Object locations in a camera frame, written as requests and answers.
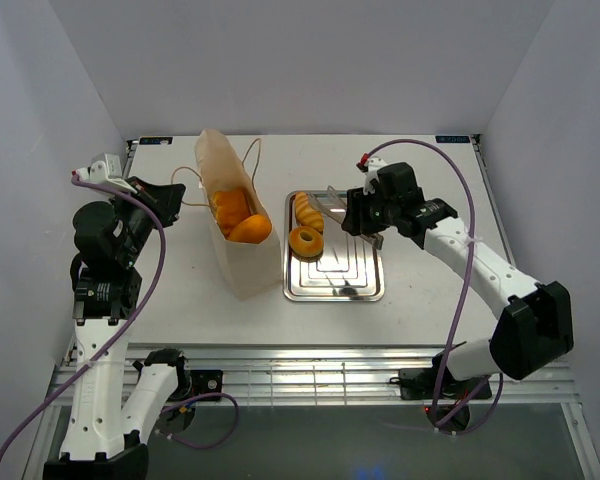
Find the fake ring donut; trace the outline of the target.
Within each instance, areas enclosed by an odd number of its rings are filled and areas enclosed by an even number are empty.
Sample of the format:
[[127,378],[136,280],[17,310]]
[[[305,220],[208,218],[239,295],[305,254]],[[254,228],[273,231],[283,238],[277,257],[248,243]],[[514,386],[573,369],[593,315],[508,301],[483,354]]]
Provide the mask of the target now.
[[318,257],[324,249],[322,234],[309,226],[299,226],[291,230],[288,243],[291,250],[302,258]]

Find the metal tongs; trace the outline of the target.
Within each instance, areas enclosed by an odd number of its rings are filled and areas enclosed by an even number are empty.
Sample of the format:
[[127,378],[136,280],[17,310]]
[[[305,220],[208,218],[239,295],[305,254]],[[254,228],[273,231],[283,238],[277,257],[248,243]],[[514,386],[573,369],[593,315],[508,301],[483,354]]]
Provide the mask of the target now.
[[[341,225],[347,213],[346,192],[336,190],[329,185],[325,190],[308,193],[309,206],[321,212],[328,218]],[[371,235],[357,235],[361,240],[368,243],[372,248],[381,250],[384,237],[375,233]]]

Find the brown paper bag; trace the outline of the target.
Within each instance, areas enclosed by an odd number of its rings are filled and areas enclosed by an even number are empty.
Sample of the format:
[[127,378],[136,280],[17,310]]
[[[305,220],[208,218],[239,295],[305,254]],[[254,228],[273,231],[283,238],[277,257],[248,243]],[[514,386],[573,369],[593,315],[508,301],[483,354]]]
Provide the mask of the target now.
[[281,282],[281,244],[273,221],[260,201],[255,178],[262,141],[254,139],[239,156],[228,137],[205,129],[196,140],[196,166],[179,166],[198,179],[204,199],[183,205],[207,212],[220,270],[236,298],[244,300]]

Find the long fake baguette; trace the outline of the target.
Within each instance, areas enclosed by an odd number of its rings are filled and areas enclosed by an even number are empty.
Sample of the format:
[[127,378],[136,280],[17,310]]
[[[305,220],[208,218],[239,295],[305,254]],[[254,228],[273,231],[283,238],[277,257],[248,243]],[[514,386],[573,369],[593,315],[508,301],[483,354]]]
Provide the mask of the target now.
[[216,223],[227,238],[235,227],[251,215],[251,210],[242,187],[217,191],[211,197]]

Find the small fake croissant roll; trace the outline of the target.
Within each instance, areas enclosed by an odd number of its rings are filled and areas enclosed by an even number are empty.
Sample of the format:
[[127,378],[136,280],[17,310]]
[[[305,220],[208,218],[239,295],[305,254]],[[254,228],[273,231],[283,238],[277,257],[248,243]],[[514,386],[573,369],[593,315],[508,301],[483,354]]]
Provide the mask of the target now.
[[310,227],[322,234],[324,231],[324,218],[319,210],[314,209],[309,203],[306,192],[297,192],[294,196],[294,213],[300,226]]

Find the fake sesame round bread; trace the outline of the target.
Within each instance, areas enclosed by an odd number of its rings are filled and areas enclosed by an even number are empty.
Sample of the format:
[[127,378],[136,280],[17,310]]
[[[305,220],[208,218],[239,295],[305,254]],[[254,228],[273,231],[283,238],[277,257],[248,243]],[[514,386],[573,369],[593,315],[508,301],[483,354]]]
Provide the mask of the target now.
[[272,230],[268,217],[254,214],[241,221],[229,234],[227,240],[235,243],[259,244],[264,241]]

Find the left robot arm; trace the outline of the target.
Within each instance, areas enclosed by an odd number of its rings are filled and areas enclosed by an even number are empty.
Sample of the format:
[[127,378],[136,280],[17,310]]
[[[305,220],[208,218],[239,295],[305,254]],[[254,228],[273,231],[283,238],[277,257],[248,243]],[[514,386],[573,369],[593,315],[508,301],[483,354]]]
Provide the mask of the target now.
[[185,397],[192,376],[182,354],[163,349],[137,363],[138,382],[122,397],[130,328],[157,285],[141,288],[136,261],[156,232],[180,213],[182,184],[152,185],[132,177],[118,188],[95,184],[107,201],[81,207],[72,220],[78,250],[72,264],[77,344],[71,416],[46,479],[143,479],[148,438],[169,399]]

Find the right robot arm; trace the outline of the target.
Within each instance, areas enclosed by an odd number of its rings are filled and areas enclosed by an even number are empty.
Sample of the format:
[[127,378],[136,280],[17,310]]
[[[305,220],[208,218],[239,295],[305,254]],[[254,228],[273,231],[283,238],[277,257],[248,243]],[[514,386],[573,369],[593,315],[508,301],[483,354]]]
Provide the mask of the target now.
[[370,158],[359,168],[365,183],[347,192],[343,230],[372,236],[395,228],[457,275],[468,275],[497,320],[490,338],[453,348],[432,371],[438,394],[454,397],[469,379],[496,373],[522,380],[573,349],[571,299],[562,284],[541,283],[470,236],[445,201],[425,199],[408,164]]

